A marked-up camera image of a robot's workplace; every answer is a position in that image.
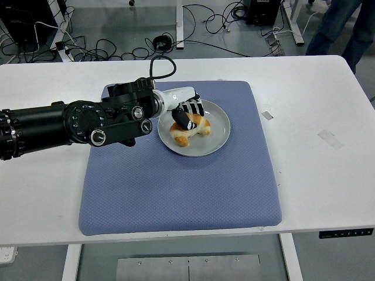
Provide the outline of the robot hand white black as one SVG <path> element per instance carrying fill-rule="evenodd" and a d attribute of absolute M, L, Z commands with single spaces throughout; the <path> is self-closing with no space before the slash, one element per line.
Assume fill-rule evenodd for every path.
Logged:
<path fill-rule="evenodd" d="M 204 116 L 200 95 L 193 87 L 175 88 L 161 92 L 161 115 L 171 112 L 173 120 L 185 131 L 195 129 L 197 121 L 191 121 L 188 114 Z"/>

